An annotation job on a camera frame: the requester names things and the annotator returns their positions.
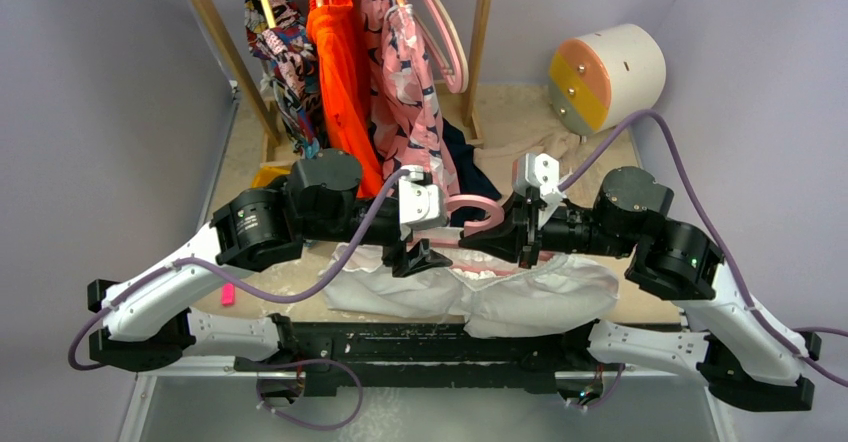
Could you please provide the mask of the white shorts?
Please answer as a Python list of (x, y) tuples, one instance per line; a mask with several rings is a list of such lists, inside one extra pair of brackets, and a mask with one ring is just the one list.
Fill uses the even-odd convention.
[(582, 256), (554, 254), (531, 268), (464, 249), (443, 249), (452, 264), (395, 277), (372, 246), (358, 247), (324, 288), (332, 310), (398, 318), (464, 320), (476, 338), (534, 337), (575, 329), (610, 312), (617, 276)]

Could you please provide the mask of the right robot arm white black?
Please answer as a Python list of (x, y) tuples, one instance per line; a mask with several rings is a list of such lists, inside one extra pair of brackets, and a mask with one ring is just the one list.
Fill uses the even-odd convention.
[(459, 244), (522, 268), (544, 251), (628, 258), (628, 281), (704, 325), (672, 333), (595, 320), (561, 343), (573, 368), (636, 365), (690, 378), (749, 412), (810, 410), (815, 386), (803, 365), (818, 356), (819, 336), (784, 326), (768, 332), (745, 304), (724, 251), (698, 227), (669, 217), (672, 199), (650, 173), (626, 166), (604, 177), (591, 207), (566, 202), (543, 221), (540, 194), (530, 189), (509, 198), (500, 224)]

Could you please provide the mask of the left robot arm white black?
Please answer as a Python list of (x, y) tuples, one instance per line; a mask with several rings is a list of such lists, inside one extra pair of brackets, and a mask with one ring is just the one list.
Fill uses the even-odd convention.
[(373, 198), (358, 197), (358, 160), (327, 149), (297, 161), (286, 175), (243, 191), (218, 209), (184, 245), (125, 282), (98, 279), (87, 288), (93, 316), (76, 336), (88, 345), (88, 368), (157, 370), (184, 357), (234, 356), (284, 371), (297, 361), (289, 320), (226, 317), (196, 303), (231, 284), (256, 298), (293, 304), (317, 295), (341, 271), (328, 269), (310, 288), (274, 295), (247, 283), (251, 275), (299, 259), (309, 241), (342, 242), (348, 251), (378, 246), (393, 273), (409, 276), (447, 259), (416, 230), (447, 223), (444, 193), (431, 173), (405, 166), (382, 181)]

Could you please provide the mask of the navy blue shorts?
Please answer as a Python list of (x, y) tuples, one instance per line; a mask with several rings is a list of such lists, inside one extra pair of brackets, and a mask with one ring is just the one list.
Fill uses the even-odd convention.
[[(464, 133), (443, 119), (443, 140), (453, 160), (461, 195), (476, 195), (494, 201), (502, 194), (474, 162), (475, 147), (469, 144)], [(483, 209), (462, 207), (451, 214), (450, 225), (461, 227), (465, 222), (482, 221), (486, 217)]]

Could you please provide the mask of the beige shorts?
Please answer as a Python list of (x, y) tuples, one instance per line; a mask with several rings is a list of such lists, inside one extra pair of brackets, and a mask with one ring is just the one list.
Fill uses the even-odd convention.
[[(526, 154), (547, 154), (555, 159), (559, 173), (565, 177), (576, 169), (581, 162), (604, 139), (602, 134), (592, 136), (586, 142), (579, 137), (563, 131), (551, 131), (542, 136), (517, 141), (502, 148), (486, 148), (475, 153), (475, 163), (484, 174), (494, 182), (497, 190), (508, 197), (512, 192), (514, 180), (513, 166)], [(592, 204), (603, 177), (612, 169), (623, 166), (638, 166), (639, 158), (633, 147), (630, 135), (624, 133), (601, 155), (567, 194), (571, 201), (589, 206)], [(624, 279), (624, 271), (630, 260), (605, 256), (587, 257), (610, 269), (619, 281), (618, 301), (605, 317), (620, 323), (641, 323), (653, 317), (652, 303), (645, 299), (635, 284)]]

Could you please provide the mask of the pink shark print shorts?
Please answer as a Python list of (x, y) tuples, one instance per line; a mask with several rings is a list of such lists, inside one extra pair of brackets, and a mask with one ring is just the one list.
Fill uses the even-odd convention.
[(372, 141), (383, 175), (417, 165), (432, 174), (444, 194), (459, 194), (430, 54), (412, 6), (397, 0), (361, 0), (360, 10), (370, 72)]

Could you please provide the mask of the comic print shorts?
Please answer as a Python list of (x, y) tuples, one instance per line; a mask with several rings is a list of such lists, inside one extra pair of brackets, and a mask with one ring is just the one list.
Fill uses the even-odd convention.
[(319, 61), (306, 16), (293, 0), (244, 0), (248, 50), (263, 67), (262, 86), (277, 104), (295, 154), (313, 158), (328, 145)]

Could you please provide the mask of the orange mesh shorts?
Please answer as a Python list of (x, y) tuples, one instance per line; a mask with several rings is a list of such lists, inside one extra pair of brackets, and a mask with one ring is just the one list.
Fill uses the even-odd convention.
[(375, 196), (382, 184), (368, 133), (370, 79), (353, 0), (309, 0), (307, 34), (319, 60), (324, 125), (330, 146), (361, 165), (358, 196)]

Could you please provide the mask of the yellow plastic bin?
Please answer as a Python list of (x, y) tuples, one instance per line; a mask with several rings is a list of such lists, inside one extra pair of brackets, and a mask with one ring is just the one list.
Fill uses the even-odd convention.
[(279, 189), (285, 185), (290, 173), (290, 167), (262, 166), (254, 176), (251, 187)]

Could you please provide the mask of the round white drawer cabinet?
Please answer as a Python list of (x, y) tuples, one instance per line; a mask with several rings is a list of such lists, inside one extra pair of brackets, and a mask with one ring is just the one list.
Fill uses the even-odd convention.
[(588, 137), (654, 107), (666, 79), (656, 40), (637, 25), (622, 24), (562, 42), (549, 65), (548, 93), (562, 125)]

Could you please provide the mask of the pink plastic clip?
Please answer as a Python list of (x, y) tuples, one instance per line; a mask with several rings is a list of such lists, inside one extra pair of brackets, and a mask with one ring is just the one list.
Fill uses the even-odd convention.
[(231, 307), (236, 302), (236, 288), (233, 284), (225, 284), (220, 289), (219, 302), (223, 307)]

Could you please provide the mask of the wooden clothes rack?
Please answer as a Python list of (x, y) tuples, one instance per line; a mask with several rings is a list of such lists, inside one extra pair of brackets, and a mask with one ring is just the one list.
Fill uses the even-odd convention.
[[(492, 0), (476, 0), (470, 51), (465, 52), (470, 80), (465, 92), (451, 93), (443, 80), (437, 83), (439, 100), (448, 119), (464, 127), (467, 142), (475, 147), (484, 145), (481, 118), (475, 101), (482, 65), (489, 12)], [(244, 97), (258, 119), (264, 135), (260, 145), (261, 166), (284, 166), (294, 161), (291, 145), (279, 127), (276, 103), (260, 94), (247, 66), (233, 42), (213, 0), (189, 0), (200, 26), (206, 31), (213, 54), (223, 65), (224, 72), (236, 81), (236, 93)]]

